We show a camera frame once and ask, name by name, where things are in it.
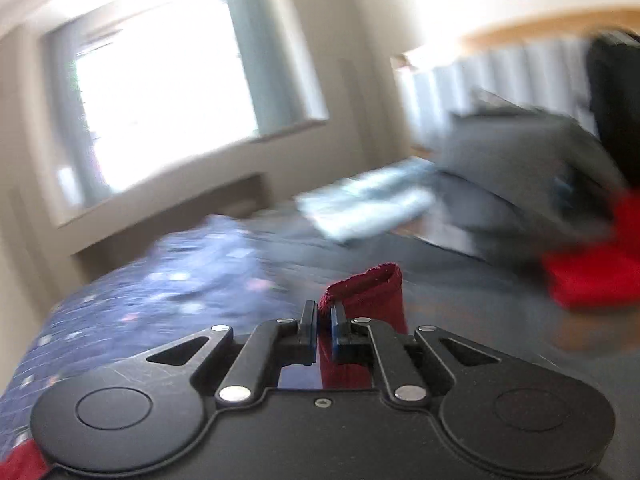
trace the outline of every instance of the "dark red cloth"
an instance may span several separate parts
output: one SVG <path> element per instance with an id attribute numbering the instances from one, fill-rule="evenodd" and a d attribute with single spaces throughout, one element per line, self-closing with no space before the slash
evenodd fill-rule
<path id="1" fill-rule="evenodd" d="M 550 293 L 565 308 L 619 306 L 640 300 L 640 191 L 614 209 L 613 241 L 575 253 L 548 254 Z"/>
<path id="2" fill-rule="evenodd" d="M 9 457 L 0 464 L 1 480 L 39 480 L 49 467 L 33 440 L 27 440 L 16 447 Z"/>
<path id="3" fill-rule="evenodd" d="M 396 264 L 383 264 L 329 286 L 320 299 L 320 370 L 324 388 L 370 388 L 369 371 L 360 365 L 335 365 L 331 360 L 331 307 L 341 301 L 348 319 L 370 317 L 389 323 L 406 333 L 402 307 L 402 272 Z"/>

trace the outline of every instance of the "bright window pane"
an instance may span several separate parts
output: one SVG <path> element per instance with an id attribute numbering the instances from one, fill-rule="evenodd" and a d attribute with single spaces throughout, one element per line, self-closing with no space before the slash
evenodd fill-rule
<path id="1" fill-rule="evenodd" d="M 114 192 L 254 134 L 224 0 L 180 0 L 121 24 L 76 62 L 86 119 Z"/>

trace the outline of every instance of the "headboard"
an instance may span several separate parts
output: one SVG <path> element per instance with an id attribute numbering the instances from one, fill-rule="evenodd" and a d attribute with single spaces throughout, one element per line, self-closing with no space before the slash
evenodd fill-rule
<path id="1" fill-rule="evenodd" d="M 460 38 L 454 60 L 439 66 L 430 65 L 426 48 L 395 56 L 412 144 L 437 148 L 451 113 L 473 111 L 477 91 L 573 116 L 596 134 L 588 110 L 585 53 L 596 31 L 620 27 L 640 30 L 640 7 L 543 16 L 476 32 Z"/>

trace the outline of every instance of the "blue blanket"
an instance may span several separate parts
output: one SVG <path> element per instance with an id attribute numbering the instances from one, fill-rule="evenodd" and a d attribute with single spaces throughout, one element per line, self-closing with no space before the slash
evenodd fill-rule
<path id="1" fill-rule="evenodd" d="M 160 240 L 145 258 L 86 286 L 47 321 L 0 399 L 0 460 L 30 437 L 43 390 L 214 324 L 236 333 L 276 317 L 297 317 L 264 260 L 232 219 Z"/>

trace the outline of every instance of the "metal rivet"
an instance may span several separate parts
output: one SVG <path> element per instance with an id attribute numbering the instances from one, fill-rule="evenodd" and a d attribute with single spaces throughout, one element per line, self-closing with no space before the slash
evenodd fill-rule
<path id="1" fill-rule="evenodd" d="M 245 386 L 227 386 L 220 390 L 218 396 L 226 402 L 242 402 L 251 397 L 251 390 Z"/>
<path id="2" fill-rule="evenodd" d="M 405 402 L 417 402 L 418 400 L 423 400 L 427 396 L 427 390 L 421 386 L 408 384 L 406 386 L 400 386 L 394 392 L 394 395 Z"/>
<path id="3" fill-rule="evenodd" d="M 328 408 L 333 403 L 334 402 L 331 399 L 316 399 L 316 401 L 314 402 L 316 408 Z"/>

